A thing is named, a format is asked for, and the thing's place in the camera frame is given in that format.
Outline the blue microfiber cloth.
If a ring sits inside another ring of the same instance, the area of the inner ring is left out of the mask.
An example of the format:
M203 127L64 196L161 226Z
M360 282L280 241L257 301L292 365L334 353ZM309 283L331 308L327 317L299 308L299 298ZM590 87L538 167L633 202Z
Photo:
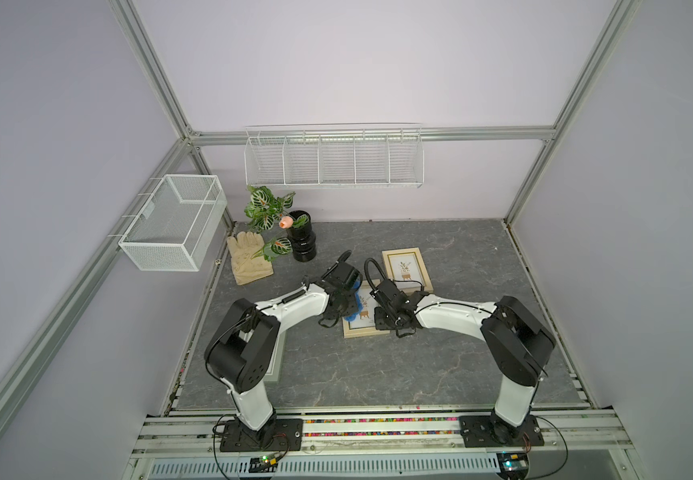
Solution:
M356 302L358 310L353 316L354 320L363 318L366 312L366 300L364 298L364 290L360 289L356 292Z

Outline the gold frame with deer print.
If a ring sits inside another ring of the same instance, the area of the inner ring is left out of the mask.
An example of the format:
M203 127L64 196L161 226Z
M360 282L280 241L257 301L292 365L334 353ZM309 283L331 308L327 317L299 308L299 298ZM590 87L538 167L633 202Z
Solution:
M378 330L375 316L375 310L378 307L378 303L370 294L370 285L365 282L360 289L364 290L366 312L364 317L361 319L354 320L354 314L352 316L345 317L342 320L342 331L344 331L344 337L346 337L346 339L350 339L389 334L388 330Z

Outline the gold frame with plant print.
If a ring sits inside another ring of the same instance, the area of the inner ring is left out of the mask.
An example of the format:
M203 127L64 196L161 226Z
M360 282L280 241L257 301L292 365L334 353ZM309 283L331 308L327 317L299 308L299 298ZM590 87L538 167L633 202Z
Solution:
M382 252L386 274L406 293L424 290L434 292L420 248L386 250Z

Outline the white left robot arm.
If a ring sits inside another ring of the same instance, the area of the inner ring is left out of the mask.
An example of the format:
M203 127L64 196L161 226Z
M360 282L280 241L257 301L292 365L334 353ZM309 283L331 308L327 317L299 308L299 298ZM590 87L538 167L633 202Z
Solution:
M204 367L228 388L236 418L252 433L274 424L276 411L266 394L264 376L278 336L304 320L331 328L356 315L363 276L342 254L324 274L306 279L289 294L261 302L240 298L224 316L204 352Z

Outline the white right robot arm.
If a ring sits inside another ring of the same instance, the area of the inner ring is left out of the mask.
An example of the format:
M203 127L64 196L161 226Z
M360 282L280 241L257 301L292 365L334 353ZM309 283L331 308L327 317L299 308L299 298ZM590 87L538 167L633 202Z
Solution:
M495 303L477 303L425 290L408 294L388 279L372 285L370 296L378 303L378 326L400 338L419 329L440 329L484 341L503 376L492 430L515 435L525 427L557 340L518 298L506 295Z

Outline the glossy black vase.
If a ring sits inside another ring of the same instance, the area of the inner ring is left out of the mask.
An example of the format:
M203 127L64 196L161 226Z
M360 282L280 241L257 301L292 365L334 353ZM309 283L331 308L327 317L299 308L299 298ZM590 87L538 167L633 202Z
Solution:
M291 211L292 226L286 230L286 237L292 244L292 256L298 262L309 262L316 258L316 233L312 229L312 219L304 210Z

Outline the cream work glove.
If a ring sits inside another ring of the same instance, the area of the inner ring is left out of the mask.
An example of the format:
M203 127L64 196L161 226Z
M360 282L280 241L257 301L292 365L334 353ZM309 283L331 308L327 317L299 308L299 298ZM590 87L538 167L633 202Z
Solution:
M230 263L236 284L248 285L274 274L272 263L262 256L264 238L254 232L240 232L228 238Z

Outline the green artificial plant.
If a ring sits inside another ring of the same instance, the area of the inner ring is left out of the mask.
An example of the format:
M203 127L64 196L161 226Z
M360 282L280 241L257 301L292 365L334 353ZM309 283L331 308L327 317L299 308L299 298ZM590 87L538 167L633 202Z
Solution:
M310 214L294 213L294 200L296 193L290 192L283 196L276 196L266 186L249 185L246 190L250 193L250 201L244 208L244 214L250 220L248 227L254 233L261 234L274 227L280 227L284 231L303 234L310 224ZM266 261L274 261L280 256L285 256L294 251L290 237L278 236L264 242L264 245L254 254L254 258L262 257Z

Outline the green picture frame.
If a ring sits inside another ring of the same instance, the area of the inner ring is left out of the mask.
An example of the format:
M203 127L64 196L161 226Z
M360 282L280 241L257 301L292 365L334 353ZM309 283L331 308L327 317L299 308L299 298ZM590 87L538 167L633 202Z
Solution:
M272 358L270 358L270 365L268 366L268 370L266 370L264 381L278 382L280 379L282 358L284 357L284 344L286 344L286 332L282 332L276 340L276 345L274 346L274 350L272 350Z

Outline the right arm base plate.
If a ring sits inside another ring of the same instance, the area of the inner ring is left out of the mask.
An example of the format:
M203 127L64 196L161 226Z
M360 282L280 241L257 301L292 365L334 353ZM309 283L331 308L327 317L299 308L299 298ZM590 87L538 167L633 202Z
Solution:
M466 448L528 448L545 445L538 419L531 414L519 426L512 426L495 414L465 415L459 421Z

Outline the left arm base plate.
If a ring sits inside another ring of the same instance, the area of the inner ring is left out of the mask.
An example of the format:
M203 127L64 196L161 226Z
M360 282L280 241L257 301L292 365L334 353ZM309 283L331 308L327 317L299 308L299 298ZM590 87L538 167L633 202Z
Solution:
M222 424L220 452L300 451L304 439L302 419L272 416L260 430L252 430L233 419Z

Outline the aluminium rail base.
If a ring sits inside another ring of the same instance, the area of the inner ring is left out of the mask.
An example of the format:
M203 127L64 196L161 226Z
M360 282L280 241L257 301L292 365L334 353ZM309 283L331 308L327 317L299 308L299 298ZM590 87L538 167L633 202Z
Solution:
M178 411L150 418L138 434L126 479L496 479L506 458L531 479L646 479L630 435L613 410L540 408L531 437L484 446L469 434L488 413L468 405L284 409L288 432L258 447L224 434L228 411Z

